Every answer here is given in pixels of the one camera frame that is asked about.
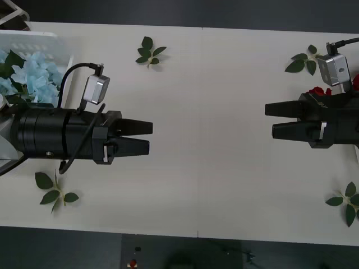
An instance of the light blue hydrangea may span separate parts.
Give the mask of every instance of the light blue hydrangea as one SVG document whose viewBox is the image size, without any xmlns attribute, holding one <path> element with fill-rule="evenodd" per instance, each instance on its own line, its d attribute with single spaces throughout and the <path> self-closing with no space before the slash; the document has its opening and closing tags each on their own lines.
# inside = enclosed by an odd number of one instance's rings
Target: light blue hydrangea
<svg viewBox="0 0 359 269">
<path fill-rule="evenodd" d="M 4 78 L 0 77 L 0 94 L 5 96 L 16 93 L 17 90 L 12 86 L 11 80 L 9 78 L 5 80 Z"/>
<path fill-rule="evenodd" d="M 25 57 L 24 67 L 12 66 L 14 74 L 11 78 L 20 84 L 27 85 L 29 97 L 33 103 L 58 103 L 62 74 L 55 63 L 47 62 L 41 52 L 35 52 Z"/>
<path fill-rule="evenodd" d="M 0 49 L 0 63 L 4 63 L 7 57 L 7 53 Z"/>
</svg>

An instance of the red flower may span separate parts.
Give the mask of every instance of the red flower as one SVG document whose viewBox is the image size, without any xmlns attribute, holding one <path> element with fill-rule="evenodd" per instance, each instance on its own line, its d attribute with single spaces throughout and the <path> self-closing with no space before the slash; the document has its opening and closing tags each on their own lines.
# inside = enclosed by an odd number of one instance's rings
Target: red flower
<svg viewBox="0 0 359 269">
<path fill-rule="evenodd" d="M 332 90 L 330 88 L 327 88 L 326 92 L 324 93 L 324 90 L 321 87 L 314 87 L 314 89 L 309 90 L 308 93 L 324 96 L 324 95 L 332 95 Z"/>
<path fill-rule="evenodd" d="M 359 75 L 356 75 L 353 80 L 353 88 L 354 90 L 359 91 Z"/>
</svg>

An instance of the white plastic basket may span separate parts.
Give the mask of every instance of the white plastic basket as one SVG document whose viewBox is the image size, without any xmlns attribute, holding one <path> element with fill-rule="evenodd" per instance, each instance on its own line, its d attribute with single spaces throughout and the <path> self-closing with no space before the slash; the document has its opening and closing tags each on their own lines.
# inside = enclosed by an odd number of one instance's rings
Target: white plastic basket
<svg viewBox="0 0 359 269">
<path fill-rule="evenodd" d="M 53 33 L 0 30 L 0 49 L 12 50 L 18 55 L 42 52 L 46 60 L 54 62 L 61 74 L 73 65 L 73 55 L 65 42 Z M 72 74 L 66 80 L 61 107 L 65 107 Z"/>
</svg>

